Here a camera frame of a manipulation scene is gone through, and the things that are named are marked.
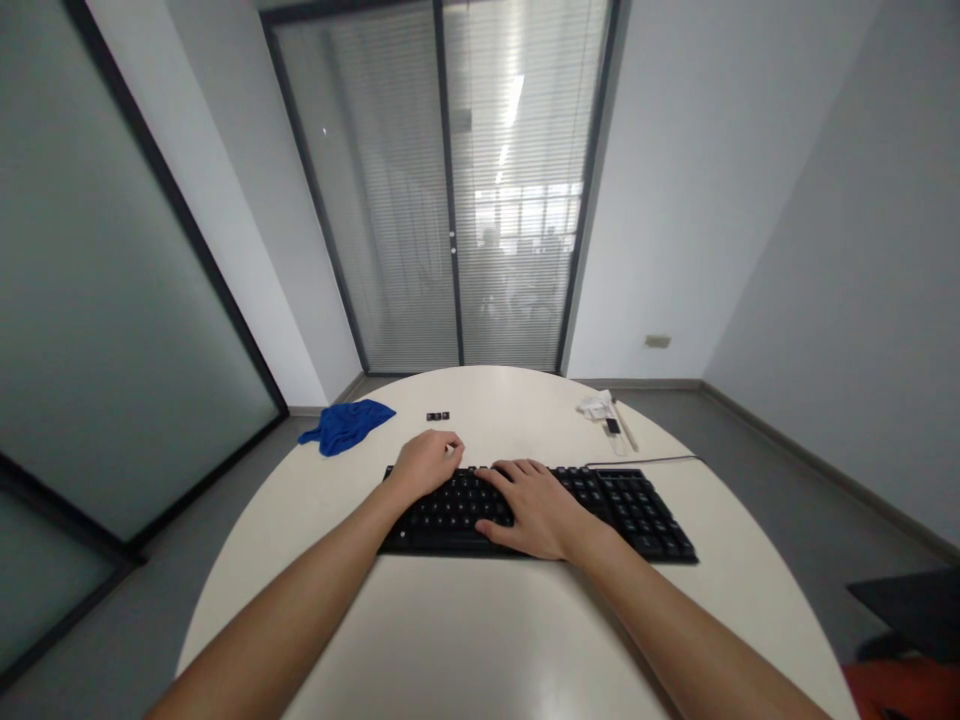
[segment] pen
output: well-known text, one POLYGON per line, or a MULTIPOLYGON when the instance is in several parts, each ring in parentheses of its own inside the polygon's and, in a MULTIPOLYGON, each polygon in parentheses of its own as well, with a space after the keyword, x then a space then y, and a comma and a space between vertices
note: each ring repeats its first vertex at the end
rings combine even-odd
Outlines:
POLYGON ((622 428, 623 428, 623 431, 626 433, 626 435, 627 435, 627 440, 630 441, 630 447, 633 448, 633 451, 634 451, 634 452, 640 452, 640 446, 637 445, 636 438, 634 438, 634 437, 633 437, 633 433, 630 432, 630 426, 627 425, 627 424, 623 421, 623 415, 620 414, 619 405, 620 405, 620 401, 619 401, 619 400, 614 400, 614 401, 613 401, 613 411, 617 414, 617 419, 620 420, 620 427, 622 427, 622 428))

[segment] floor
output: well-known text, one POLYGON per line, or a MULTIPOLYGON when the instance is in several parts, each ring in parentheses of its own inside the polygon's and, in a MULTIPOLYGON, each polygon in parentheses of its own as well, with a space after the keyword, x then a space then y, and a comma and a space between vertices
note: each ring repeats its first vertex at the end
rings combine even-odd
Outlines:
MULTIPOLYGON (((367 378, 352 397, 394 379, 367 378)), ((703 457, 740 498, 792 569, 841 662, 883 629, 847 594, 847 583, 941 566, 924 547, 700 393, 614 394, 703 457)), ((150 563, 0 698, 0 716, 141 716, 173 677, 193 608, 227 534, 297 436, 315 423, 285 422, 184 513, 150 548, 150 563)))

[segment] white oval table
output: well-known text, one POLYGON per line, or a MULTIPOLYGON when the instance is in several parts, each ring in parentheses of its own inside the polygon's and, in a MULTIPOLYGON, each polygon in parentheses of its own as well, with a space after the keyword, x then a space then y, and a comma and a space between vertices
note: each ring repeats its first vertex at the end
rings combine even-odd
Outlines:
MULTIPOLYGON (((576 406, 590 388, 509 367, 416 375, 366 397, 397 415, 357 447, 300 446, 230 533, 187 632, 177 672, 288 563, 380 482, 403 443, 451 429, 463 464, 531 457, 580 466, 617 457, 576 406), (449 411, 450 420, 426 421, 449 411)), ((621 406, 640 452, 689 450, 621 406)), ((813 611, 763 531, 695 460, 643 466, 696 546, 696 566, 657 569, 791 678, 831 717, 857 712, 813 611)), ((669 701, 582 576, 534 560, 380 557, 288 718, 665 718, 669 701)))

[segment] keyboard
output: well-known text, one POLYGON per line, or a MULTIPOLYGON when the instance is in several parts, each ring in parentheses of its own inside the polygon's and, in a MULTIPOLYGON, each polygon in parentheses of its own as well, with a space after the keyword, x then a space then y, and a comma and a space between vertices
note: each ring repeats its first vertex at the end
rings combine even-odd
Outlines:
MULTIPOLYGON (((390 465, 383 479, 390 476, 390 465)), ((474 529, 488 518, 514 523, 510 505, 492 485, 476 476, 475 467, 460 468, 447 482, 417 501, 393 526, 380 547, 387 555, 442 557, 528 557, 494 545, 474 529)), ((623 536, 650 562, 699 562, 687 534, 640 470, 558 467, 550 470, 560 484, 595 516, 623 536)))

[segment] blue towel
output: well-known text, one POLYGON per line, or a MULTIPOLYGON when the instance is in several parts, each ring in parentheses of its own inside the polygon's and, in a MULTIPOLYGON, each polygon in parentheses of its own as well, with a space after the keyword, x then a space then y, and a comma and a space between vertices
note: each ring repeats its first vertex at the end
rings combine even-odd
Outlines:
POLYGON ((375 427, 383 425, 397 413, 374 400, 331 405, 320 412, 320 422, 300 436, 303 445, 320 441, 320 454, 339 455, 363 440, 375 427))

